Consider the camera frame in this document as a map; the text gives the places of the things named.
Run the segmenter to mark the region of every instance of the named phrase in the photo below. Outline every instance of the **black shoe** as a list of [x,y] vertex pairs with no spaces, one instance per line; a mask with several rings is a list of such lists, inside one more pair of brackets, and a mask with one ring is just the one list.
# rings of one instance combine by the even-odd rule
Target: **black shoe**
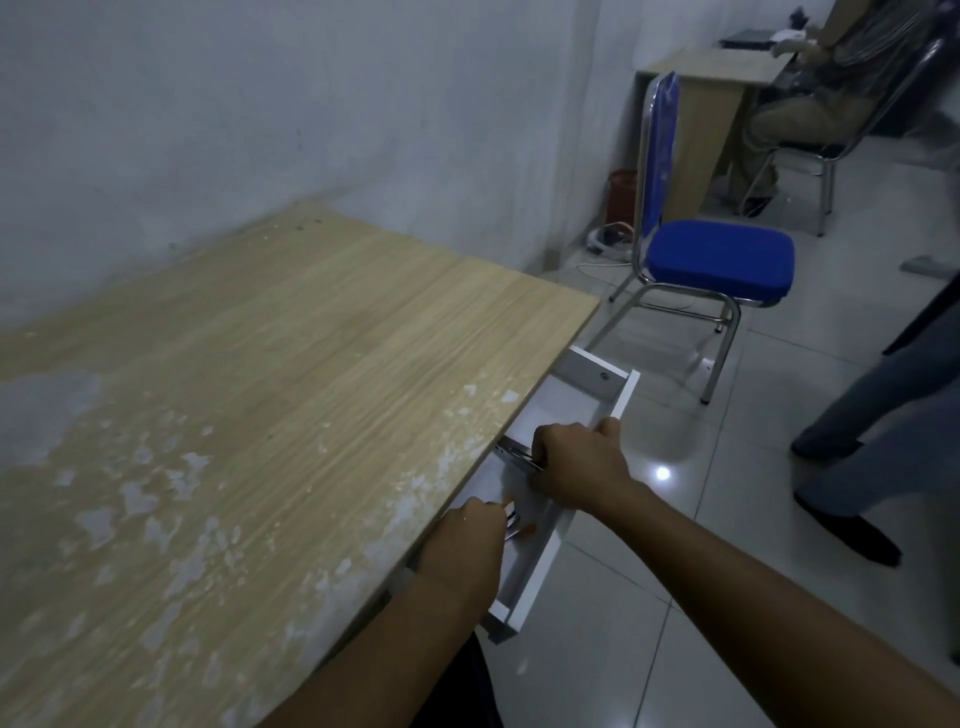
[[832,516],[818,511],[796,493],[793,494],[793,499],[797,501],[797,505],[813,516],[817,523],[863,558],[893,569],[900,565],[903,553],[897,545],[860,516]]
[[827,463],[830,460],[842,460],[845,457],[850,457],[860,448],[864,446],[864,443],[861,443],[859,440],[854,440],[853,443],[846,448],[839,449],[836,452],[833,452],[830,455],[821,455],[815,454],[813,452],[803,452],[797,448],[796,443],[790,444],[790,451],[795,454],[797,457],[801,457],[803,460],[812,460],[816,463]]
[[744,217],[757,217],[763,210],[770,205],[772,197],[748,197],[743,204]]

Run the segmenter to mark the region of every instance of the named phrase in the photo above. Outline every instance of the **drawer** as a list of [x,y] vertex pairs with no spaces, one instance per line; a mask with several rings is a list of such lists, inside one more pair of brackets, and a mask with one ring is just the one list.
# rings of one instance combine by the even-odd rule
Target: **drawer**
[[[529,447],[540,425],[580,422],[593,426],[605,417],[620,417],[638,379],[637,372],[624,372],[571,347],[516,415],[506,434]],[[450,507],[463,505],[470,497],[500,503],[512,497],[520,515],[517,526],[537,524],[535,534],[504,545],[500,591],[482,623],[490,639],[501,643],[519,632],[527,619],[574,512],[531,490],[524,472],[496,450],[484,458]]]

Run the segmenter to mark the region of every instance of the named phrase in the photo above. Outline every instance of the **beige trousers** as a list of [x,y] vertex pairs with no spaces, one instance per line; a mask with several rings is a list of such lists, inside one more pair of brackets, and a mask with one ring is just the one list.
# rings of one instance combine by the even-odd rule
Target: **beige trousers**
[[[796,96],[756,107],[733,130],[731,195],[737,202],[760,171],[771,150],[784,141],[839,144],[867,123],[876,101],[820,89],[812,96]],[[771,164],[757,180],[752,197],[777,193],[777,170]]]

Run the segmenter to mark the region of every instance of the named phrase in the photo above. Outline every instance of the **chrome chair frame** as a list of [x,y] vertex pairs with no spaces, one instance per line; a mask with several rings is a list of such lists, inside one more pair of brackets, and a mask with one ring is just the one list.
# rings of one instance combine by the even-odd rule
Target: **chrome chair frame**
[[898,99],[903,95],[903,92],[906,91],[906,89],[917,80],[917,77],[921,74],[924,68],[926,68],[933,57],[937,55],[943,45],[944,40],[942,38],[936,38],[935,40],[931,40],[924,47],[914,67],[903,78],[903,80],[900,81],[897,88],[894,89],[894,92],[890,94],[886,101],[879,104],[876,109],[874,109],[874,112],[870,115],[870,118],[867,119],[867,123],[863,125],[863,128],[860,129],[855,136],[848,140],[840,152],[836,155],[829,156],[824,154],[829,147],[836,146],[836,144],[824,144],[821,147],[820,153],[808,152],[803,149],[795,149],[794,147],[786,145],[781,145],[771,150],[766,159],[763,161],[763,164],[760,166],[759,172],[756,173],[753,181],[750,182],[750,186],[747,187],[746,194],[744,194],[740,204],[736,207],[736,213],[738,215],[743,214],[743,207],[746,205],[747,200],[754,191],[756,183],[759,181],[760,177],[763,176],[763,173],[766,172],[767,167],[773,164],[777,153],[789,154],[796,158],[812,161],[819,165],[819,171],[811,171],[810,169],[805,169],[802,167],[787,167],[787,169],[791,169],[795,172],[805,172],[811,177],[820,178],[820,206],[817,212],[817,237],[823,237],[824,233],[827,231],[827,216],[833,212],[833,194],[836,190],[837,162],[847,157],[854,149],[857,148],[857,146],[859,146],[864,137],[874,130],[874,127],[877,125],[877,123],[879,123],[880,119],[882,119],[884,115],[886,115],[887,111],[889,111],[890,108],[898,101]]
[[[631,267],[633,270],[631,274],[627,276],[619,286],[617,286],[616,290],[613,291],[609,298],[610,303],[616,301],[620,294],[627,289],[627,286],[630,285],[633,280],[639,280],[642,283],[642,287],[636,291],[626,303],[620,306],[620,309],[613,314],[613,317],[604,325],[603,328],[600,329],[593,339],[590,340],[589,344],[587,344],[587,351],[592,352],[600,344],[600,342],[603,341],[607,334],[613,331],[616,325],[623,320],[624,316],[626,316],[627,313],[635,307],[651,308],[655,311],[666,311],[668,313],[676,313],[692,319],[713,322],[716,324],[714,328],[716,333],[722,332],[724,328],[727,330],[727,333],[724,335],[723,341],[720,344],[720,350],[717,352],[716,360],[713,362],[713,369],[710,372],[710,377],[707,381],[707,387],[704,389],[704,393],[700,397],[701,403],[709,404],[713,397],[713,391],[716,389],[717,381],[720,378],[720,373],[723,371],[723,365],[727,361],[727,355],[730,353],[733,337],[736,335],[737,327],[740,325],[740,306],[748,305],[765,308],[774,305],[777,302],[735,299],[731,296],[727,296],[726,294],[718,293],[716,291],[707,291],[703,288],[690,288],[688,286],[675,285],[673,283],[659,283],[653,279],[653,277],[644,267],[643,252],[646,248],[646,245],[649,244],[650,240],[656,233],[656,228],[654,228],[645,238],[641,238],[641,229],[643,225],[643,196],[646,191],[645,187],[647,180],[647,156],[650,150],[650,127],[653,118],[654,101],[657,93],[660,91],[660,84],[662,83],[663,79],[666,78],[666,76],[667,74],[660,74],[657,78],[651,81],[647,86],[647,92],[643,98],[643,108],[640,117],[640,151],[637,155],[636,161],[636,199],[634,202],[635,227],[633,250],[631,254]],[[723,304],[723,310],[719,316],[709,316],[707,314],[696,313],[694,311],[670,308],[669,306],[656,305],[655,303],[646,303],[643,300],[643,297],[646,296],[650,291],[654,290],[671,291],[673,293],[680,293],[685,296],[693,296],[696,298],[717,301]]]

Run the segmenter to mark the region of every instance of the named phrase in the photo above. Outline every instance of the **background desk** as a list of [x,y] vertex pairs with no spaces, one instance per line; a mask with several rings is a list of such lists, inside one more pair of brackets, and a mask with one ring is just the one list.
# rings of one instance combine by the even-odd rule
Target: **background desk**
[[263,717],[596,306],[298,205],[0,337],[0,723]]
[[680,122],[664,222],[697,216],[737,110],[751,104],[752,88],[771,84],[789,62],[759,51],[706,48],[680,51],[640,69],[656,76],[676,71],[681,77]]

